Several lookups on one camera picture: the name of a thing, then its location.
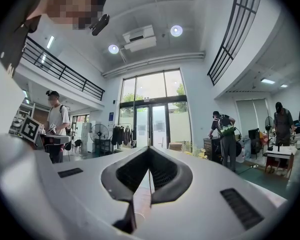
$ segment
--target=white t-shirt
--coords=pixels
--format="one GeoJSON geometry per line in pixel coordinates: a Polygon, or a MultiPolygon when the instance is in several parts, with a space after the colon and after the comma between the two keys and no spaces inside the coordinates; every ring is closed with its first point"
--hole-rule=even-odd
{"type": "MultiPolygon", "coordinates": [[[[49,115],[48,115],[48,119],[47,121],[49,122],[49,126],[54,124],[56,127],[60,127],[62,124],[64,123],[70,123],[69,121],[69,114],[68,114],[68,110],[65,106],[62,107],[62,113],[60,113],[60,106],[57,106],[57,107],[53,107],[50,112],[49,112],[49,115]]],[[[66,129],[63,128],[59,131],[57,131],[58,135],[67,135],[66,134],[66,129]]]]}

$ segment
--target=man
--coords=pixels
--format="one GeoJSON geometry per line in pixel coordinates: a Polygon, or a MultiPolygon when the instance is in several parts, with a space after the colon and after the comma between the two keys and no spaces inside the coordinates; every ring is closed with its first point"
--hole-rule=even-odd
{"type": "MultiPolygon", "coordinates": [[[[50,129],[50,126],[54,124],[56,126],[56,134],[65,136],[67,135],[66,128],[70,125],[68,110],[65,106],[60,104],[59,93],[56,91],[49,91],[47,95],[48,102],[52,108],[50,109],[45,124],[46,132],[50,129]]],[[[49,146],[50,159],[53,164],[63,162],[63,146],[64,145],[49,146]]]]}
{"type": "Polygon", "coordinates": [[[106,0],[19,0],[0,26],[0,62],[13,77],[28,33],[37,30],[41,15],[55,24],[85,29],[98,22],[106,0]]]}
{"type": "Polygon", "coordinates": [[[275,104],[276,113],[274,113],[274,129],[276,131],[276,146],[290,146],[290,128],[295,133],[295,125],[291,113],[283,108],[281,102],[275,104]]]}
{"type": "Polygon", "coordinates": [[[232,132],[229,135],[222,135],[221,130],[219,129],[219,119],[227,118],[230,120],[230,122],[234,125],[236,120],[234,120],[232,117],[226,115],[226,114],[219,114],[218,111],[213,112],[213,122],[211,126],[211,130],[209,133],[209,137],[212,138],[212,133],[215,129],[218,130],[220,134],[220,145],[221,145],[221,154],[223,157],[223,165],[225,167],[228,167],[228,156],[230,156],[230,169],[233,172],[236,172],[236,138],[235,133],[232,132]]]}

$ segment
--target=standing fan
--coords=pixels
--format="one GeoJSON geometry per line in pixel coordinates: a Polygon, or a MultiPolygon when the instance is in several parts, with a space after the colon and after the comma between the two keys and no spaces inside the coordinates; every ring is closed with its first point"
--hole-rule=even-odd
{"type": "Polygon", "coordinates": [[[99,156],[101,154],[101,140],[107,140],[109,137],[109,130],[103,124],[96,124],[91,127],[90,138],[95,143],[99,139],[99,156]]]}
{"type": "Polygon", "coordinates": [[[265,119],[265,129],[268,133],[268,141],[267,141],[267,145],[268,145],[268,150],[272,151],[274,148],[273,147],[269,147],[269,143],[270,143],[270,136],[269,136],[269,131],[274,127],[274,120],[272,119],[271,116],[268,116],[265,119]]]}

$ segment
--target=tree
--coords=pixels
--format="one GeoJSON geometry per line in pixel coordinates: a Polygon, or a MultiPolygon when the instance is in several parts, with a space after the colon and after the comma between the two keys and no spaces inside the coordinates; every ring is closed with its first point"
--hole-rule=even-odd
{"type": "MultiPolygon", "coordinates": [[[[122,97],[122,102],[133,102],[134,97],[136,101],[143,101],[144,97],[142,95],[134,95],[133,93],[128,93],[122,97]]],[[[138,108],[138,112],[144,111],[145,108],[138,108]]],[[[132,118],[134,115],[133,108],[122,108],[121,110],[121,117],[122,118],[132,118]]]]}
{"type": "MultiPolygon", "coordinates": [[[[178,89],[176,90],[176,92],[178,93],[178,96],[180,95],[185,95],[185,88],[184,85],[182,83],[180,83],[178,89]]],[[[184,113],[187,112],[187,104],[185,102],[177,102],[177,103],[173,103],[173,105],[175,105],[176,107],[178,107],[173,113],[184,113]]]]}

